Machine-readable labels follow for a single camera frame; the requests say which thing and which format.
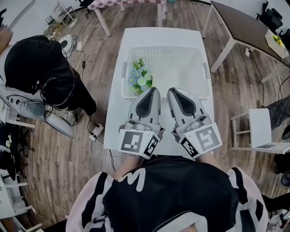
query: person's arm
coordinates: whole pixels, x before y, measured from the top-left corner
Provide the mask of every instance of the person's arm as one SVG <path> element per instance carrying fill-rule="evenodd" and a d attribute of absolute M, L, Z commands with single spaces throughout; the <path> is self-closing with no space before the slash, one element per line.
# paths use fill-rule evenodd
<path fill-rule="evenodd" d="M 124 161 L 120 164 L 116 172 L 113 174 L 113 178 L 114 179 L 121 178 L 127 172 L 140 167 L 142 162 L 143 162 L 143 159 L 138 159 L 138 158 L 126 155 Z"/>
<path fill-rule="evenodd" d="M 218 161 L 214 158 L 214 156 L 211 153 L 209 153 L 209 152 L 199 156 L 196 159 L 196 161 L 200 162 L 200 163 L 211 164 L 212 166 L 215 166 L 215 167 L 217 167 L 218 169 L 220 169 L 221 171 L 224 172 L 222 166 L 218 163 Z"/>

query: white stool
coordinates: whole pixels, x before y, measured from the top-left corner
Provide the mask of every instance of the white stool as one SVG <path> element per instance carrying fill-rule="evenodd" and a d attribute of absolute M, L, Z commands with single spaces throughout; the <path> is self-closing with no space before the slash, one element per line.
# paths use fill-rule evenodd
<path fill-rule="evenodd" d="M 247 116 L 250 130 L 237 131 L 236 119 Z M 250 109 L 248 113 L 243 113 L 231 118 L 234 133 L 234 150 L 252 150 L 269 153 L 285 154 L 290 149 L 290 143 L 272 142 L 271 121 L 268 109 Z M 250 147 L 239 147 L 237 135 L 250 133 Z"/>

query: wooden floor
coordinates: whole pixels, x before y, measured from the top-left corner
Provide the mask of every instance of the wooden floor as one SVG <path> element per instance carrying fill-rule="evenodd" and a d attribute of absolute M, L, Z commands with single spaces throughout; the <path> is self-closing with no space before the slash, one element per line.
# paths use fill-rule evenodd
<path fill-rule="evenodd" d="M 145 26 L 157 25 L 156 5 L 135 4 L 135 8 Z M 168 3 L 168 14 L 164 25 L 200 31 L 204 28 L 208 12 L 208 5 L 177 0 L 175 3 Z M 87 62 L 83 82 L 93 98 L 98 101 L 98 114 L 95 120 L 104 125 L 111 81 L 124 29 L 141 27 L 142 24 L 131 5 L 126 5 L 125 12 L 121 12 L 119 6 L 109 7 L 102 13 L 112 34 L 111 37 L 107 37 L 95 13 L 89 14 L 88 19 L 84 16 L 85 14 L 86 10 L 78 11 L 78 23 L 71 30 L 67 29 L 63 35 L 67 33 L 82 35 Z M 215 17 L 207 38 L 204 40 L 210 67 L 221 53 L 227 40 L 227 33 L 222 23 Z M 244 55 L 244 52 L 245 46 L 235 45 L 220 68 L 211 74 L 215 120 L 223 142 L 223 146 L 215 150 L 214 155 L 225 170 L 233 166 L 241 167 L 254 179 L 263 194 L 276 197 L 288 192 L 289 188 L 280 184 L 281 175 L 276 175 L 274 172 L 274 156 L 260 152 L 231 150 L 230 117 L 250 108 L 256 108 L 256 101 L 263 99 L 261 76 L 265 77 L 280 66 L 278 62 L 258 52 L 253 52 L 249 58 Z M 76 52 L 73 52 L 69 59 L 71 65 L 79 73 L 82 73 L 82 60 L 83 54 Z M 287 70 L 264 85 L 265 105 L 277 100 L 279 85 L 289 73 Z M 289 90 L 289 82 L 286 82 L 281 96 L 287 96 Z M 102 149 L 100 142 L 93 144 L 93 153 L 98 153 L 99 156 L 91 156 L 87 131 L 88 117 L 84 113 L 82 120 L 73 128 L 75 139 L 59 134 L 40 121 L 35 123 L 36 129 L 30 136 L 35 152 L 29 152 L 29 157 L 25 159 L 28 163 L 25 173 L 29 184 L 24 189 L 27 198 L 38 212 L 37 222 L 47 227 L 53 222 L 65 219 L 65 215 L 69 214 L 81 189 L 95 173 L 99 171 L 112 173 L 113 169 L 110 156 L 105 154 L 108 154 L 108 151 Z M 287 123 L 288 121 L 285 121 L 273 131 L 273 141 L 279 141 Z M 248 140 L 249 138 L 245 136 L 241 142 L 247 145 Z M 116 167 L 120 163 L 120 158 L 114 157 L 114 162 Z"/>

